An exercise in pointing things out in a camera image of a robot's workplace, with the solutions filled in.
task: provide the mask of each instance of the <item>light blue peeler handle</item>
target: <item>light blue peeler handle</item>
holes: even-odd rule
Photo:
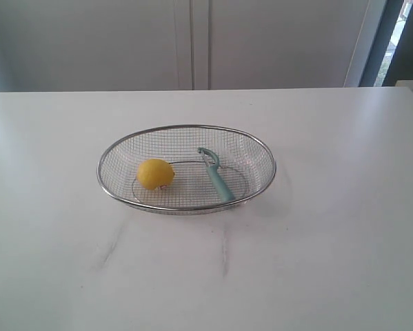
[[[221,202],[229,202],[235,200],[235,196],[233,195],[232,191],[229,189],[223,178],[221,178],[221,176],[217,172],[220,166],[220,160],[217,154],[215,154],[211,150],[207,150],[206,148],[202,147],[199,147],[197,149],[197,152],[203,152],[205,155],[212,157],[212,159],[214,160],[214,164],[206,164],[206,170],[208,171],[209,178],[211,179],[212,185],[217,191],[217,194],[219,195]]]

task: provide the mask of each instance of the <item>marble surface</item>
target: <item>marble surface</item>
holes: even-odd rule
[[[176,123],[256,135],[274,183],[199,217],[102,191],[112,142]],[[413,94],[0,94],[0,330],[413,330]]]

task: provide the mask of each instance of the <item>metal mesh basket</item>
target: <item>metal mesh basket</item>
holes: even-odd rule
[[[222,203],[197,148],[220,158],[218,173],[235,200]],[[172,164],[174,181],[165,189],[146,190],[136,180],[147,159]],[[269,148],[252,135],[215,126],[167,126],[137,132],[111,145],[97,167],[101,187],[132,207],[163,214],[204,214],[230,208],[262,193],[275,177]]]

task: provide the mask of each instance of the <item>wire mesh basket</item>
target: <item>wire mesh basket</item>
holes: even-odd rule
[[[220,198],[199,148],[213,151],[219,158],[217,172],[232,192],[231,200]],[[136,173],[148,159],[163,159],[172,165],[175,176],[171,185],[156,190],[141,186]],[[231,208],[266,190],[275,172],[272,153],[256,137],[199,125],[166,126],[126,136],[103,153],[97,167],[99,183],[111,197],[161,214],[205,214]]]

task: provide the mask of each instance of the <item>yellow lemon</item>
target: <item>yellow lemon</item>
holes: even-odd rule
[[[137,170],[137,180],[147,190],[159,186],[168,186],[174,178],[172,166],[160,159],[149,159],[142,162]]]

